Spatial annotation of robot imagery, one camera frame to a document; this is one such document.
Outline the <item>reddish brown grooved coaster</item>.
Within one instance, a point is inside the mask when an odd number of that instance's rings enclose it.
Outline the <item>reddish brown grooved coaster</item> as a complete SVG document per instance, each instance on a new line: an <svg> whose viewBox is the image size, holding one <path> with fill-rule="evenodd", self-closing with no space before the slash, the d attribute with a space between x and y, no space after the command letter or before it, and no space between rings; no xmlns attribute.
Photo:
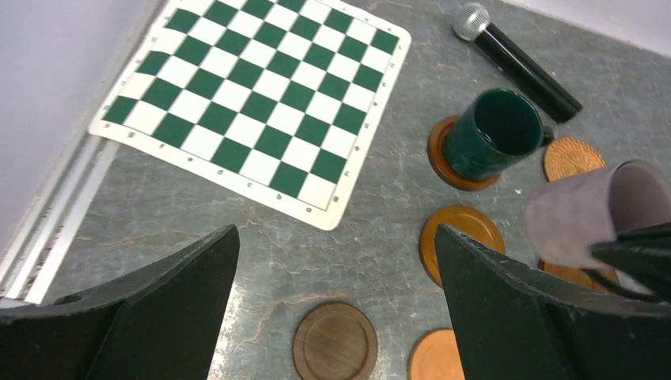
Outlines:
<svg viewBox="0 0 671 380"><path fill-rule="evenodd" d="M560 279L564 279L571 283L575 283L577 285L587 287L595 291L612 294L612 291L592 280L583 270L579 268L569 268L561 265L546 264L542 260L538 262L537 267L540 270L543 270L547 273L550 273L556 277L559 277Z"/></svg>

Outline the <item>dark green mug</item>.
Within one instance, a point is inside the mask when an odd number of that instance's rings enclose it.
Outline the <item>dark green mug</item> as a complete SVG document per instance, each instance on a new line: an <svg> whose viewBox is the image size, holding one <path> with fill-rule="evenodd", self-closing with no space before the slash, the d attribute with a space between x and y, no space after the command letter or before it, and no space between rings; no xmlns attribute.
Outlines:
<svg viewBox="0 0 671 380"><path fill-rule="evenodd" d="M509 89L482 92L442 139L441 154L458 176L484 181L554 139L536 108Z"/></svg>

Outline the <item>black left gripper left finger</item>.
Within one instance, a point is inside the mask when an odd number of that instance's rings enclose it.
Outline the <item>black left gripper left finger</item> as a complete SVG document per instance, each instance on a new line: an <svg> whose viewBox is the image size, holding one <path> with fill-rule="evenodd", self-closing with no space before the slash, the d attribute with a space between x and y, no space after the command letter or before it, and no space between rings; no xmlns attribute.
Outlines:
<svg viewBox="0 0 671 380"><path fill-rule="evenodd" d="M222 227L117 279L1 312L4 379L205 379L237 270Z"/></svg>

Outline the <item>brown grooved wooden coaster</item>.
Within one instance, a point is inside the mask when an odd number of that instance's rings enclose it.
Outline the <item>brown grooved wooden coaster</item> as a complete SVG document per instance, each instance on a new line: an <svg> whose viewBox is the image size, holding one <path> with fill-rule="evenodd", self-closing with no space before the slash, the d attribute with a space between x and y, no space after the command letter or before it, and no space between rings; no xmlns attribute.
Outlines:
<svg viewBox="0 0 671 380"><path fill-rule="evenodd" d="M459 115L447 116L434 125L427 140L427 157L436 174L450 186L466 192L484 190L496 183L502 174L497 173L484 180L469 180L458 175L448 165L448 162L442 153L444 139L449 134L449 130L454 126L458 118Z"/></svg>

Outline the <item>lilac cup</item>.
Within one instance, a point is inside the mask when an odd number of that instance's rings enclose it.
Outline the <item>lilac cup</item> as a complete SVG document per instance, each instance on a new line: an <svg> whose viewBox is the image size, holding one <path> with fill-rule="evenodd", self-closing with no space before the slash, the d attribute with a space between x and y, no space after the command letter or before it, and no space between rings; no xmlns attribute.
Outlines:
<svg viewBox="0 0 671 380"><path fill-rule="evenodd" d="M650 163L623 161L536 188L525 204L526 235L546 263L604 269L592 245L670 220L670 184Z"/></svg>

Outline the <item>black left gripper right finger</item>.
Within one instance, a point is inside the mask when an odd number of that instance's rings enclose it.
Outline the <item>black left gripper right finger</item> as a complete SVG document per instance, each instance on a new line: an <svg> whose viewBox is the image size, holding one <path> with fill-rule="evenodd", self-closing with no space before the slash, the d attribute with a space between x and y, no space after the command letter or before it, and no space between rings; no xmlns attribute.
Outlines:
<svg viewBox="0 0 671 380"><path fill-rule="evenodd" d="M451 226L434 244L466 378L669 378L669 305L567 282Z"/></svg>

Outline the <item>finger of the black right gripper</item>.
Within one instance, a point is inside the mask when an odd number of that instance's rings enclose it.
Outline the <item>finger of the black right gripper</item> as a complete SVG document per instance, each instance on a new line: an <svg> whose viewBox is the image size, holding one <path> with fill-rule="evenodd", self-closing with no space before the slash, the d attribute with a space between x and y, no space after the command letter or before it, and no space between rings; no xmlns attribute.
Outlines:
<svg viewBox="0 0 671 380"><path fill-rule="evenodd" d="M591 256L619 270L649 289L648 293L622 287L597 270L591 279L616 295L644 302L670 300L670 224L668 222L617 234L615 241L591 246Z"/></svg>

